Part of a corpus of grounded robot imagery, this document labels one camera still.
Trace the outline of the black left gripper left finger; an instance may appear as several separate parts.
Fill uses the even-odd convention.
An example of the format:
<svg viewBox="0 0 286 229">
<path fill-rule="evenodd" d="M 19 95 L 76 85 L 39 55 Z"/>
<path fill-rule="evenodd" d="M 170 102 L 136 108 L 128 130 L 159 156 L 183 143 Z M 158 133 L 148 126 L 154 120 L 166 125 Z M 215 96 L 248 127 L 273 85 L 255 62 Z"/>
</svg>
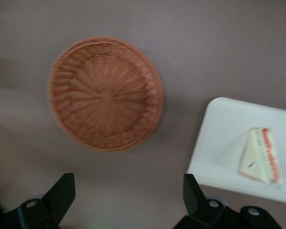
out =
<svg viewBox="0 0 286 229">
<path fill-rule="evenodd" d="M 43 197 L 5 213 L 0 207 L 0 229 L 58 229 L 75 195 L 74 174 L 65 173 Z"/>
</svg>

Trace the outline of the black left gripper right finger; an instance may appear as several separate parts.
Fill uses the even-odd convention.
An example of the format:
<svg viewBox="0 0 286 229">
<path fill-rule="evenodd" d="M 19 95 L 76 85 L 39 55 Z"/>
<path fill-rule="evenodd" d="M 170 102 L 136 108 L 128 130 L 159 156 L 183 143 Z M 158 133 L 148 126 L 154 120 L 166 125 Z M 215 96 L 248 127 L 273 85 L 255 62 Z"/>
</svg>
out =
<svg viewBox="0 0 286 229">
<path fill-rule="evenodd" d="M 240 212 L 214 198 L 206 198 L 194 175 L 184 174 L 183 200 L 187 210 L 176 229 L 280 229 L 263 208 L 244 206 Z"/>
</svg>

